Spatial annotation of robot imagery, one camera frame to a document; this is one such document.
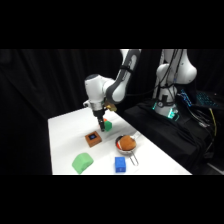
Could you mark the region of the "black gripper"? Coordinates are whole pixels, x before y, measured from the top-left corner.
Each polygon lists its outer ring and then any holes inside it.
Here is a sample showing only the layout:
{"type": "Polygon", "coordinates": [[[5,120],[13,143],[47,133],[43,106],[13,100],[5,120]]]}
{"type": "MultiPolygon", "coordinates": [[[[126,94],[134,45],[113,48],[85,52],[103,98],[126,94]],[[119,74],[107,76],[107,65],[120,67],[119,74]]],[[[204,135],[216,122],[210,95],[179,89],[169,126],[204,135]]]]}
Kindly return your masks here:
{"type": "Polygon", "coordinates": [[[103,120],[104,114],[105,114],[104,109],[98,110],[98,111],[96,111],[96,110],[93,111],[93,115],[98,119],[98,124],[99,124],[100,130],[102,132],[105,131],[105,121],[103,120]]]}

